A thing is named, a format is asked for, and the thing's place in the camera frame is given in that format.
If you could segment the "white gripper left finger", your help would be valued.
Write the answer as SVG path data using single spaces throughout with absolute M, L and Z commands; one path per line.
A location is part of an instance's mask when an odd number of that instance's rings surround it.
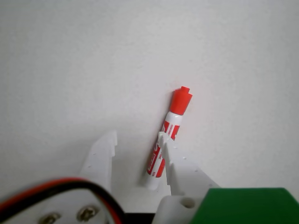
M 76 176 L 39 181 L 5 197 L 4 221 L 44 203 L 29 224 L 115 224 L 111 178 L 116 145 L 117 133 L 108 132 L 92 145 Z

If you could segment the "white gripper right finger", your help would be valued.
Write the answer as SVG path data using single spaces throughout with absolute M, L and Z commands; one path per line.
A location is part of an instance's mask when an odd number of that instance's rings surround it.
M 179 149 L 166 133 L 159 132 L 158 145 L 165 159 L 167 185 L 165 196 L 153 218 L 154 224 L 188 224 L 195 216 L 210 188 L 219 188 L 190 156 Z

